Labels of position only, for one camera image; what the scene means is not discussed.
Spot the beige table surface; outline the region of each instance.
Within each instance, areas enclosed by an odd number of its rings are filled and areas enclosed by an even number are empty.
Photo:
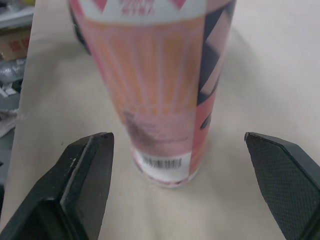
[[[122,126],[65,0],[38,0],[2,229],[65,147],[113,132],[101,240],[283,240],[258,188],[246,131],[299,144],[320,163],[319,0],[239,0],[198,175],[162,189],[134,168]]]

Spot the cardboard box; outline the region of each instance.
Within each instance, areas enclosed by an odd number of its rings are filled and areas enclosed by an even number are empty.
[[[0,55],[6,61],[27,56],[31,26],[0,31]]]

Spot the barcode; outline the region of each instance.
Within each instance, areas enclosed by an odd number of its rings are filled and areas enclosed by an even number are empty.
[[[161,160],[161,159],[152,159],[151,157],[143,156],[143,161],[145,164],[148,164],[150,167],[154,169],[170,170],[170,169],[180,168],[182,163],[182,158]]]

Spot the textured gripper pad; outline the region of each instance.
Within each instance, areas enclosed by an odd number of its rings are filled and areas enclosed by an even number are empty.
[[[245,141],[261,194],[285,238],[316,239],[320,167],[291,142],[257,133],[247,133]]]

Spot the can label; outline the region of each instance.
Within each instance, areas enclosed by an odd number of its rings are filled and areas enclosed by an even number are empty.
[[[146,175],[199,168],[235,0],[70,0]]]

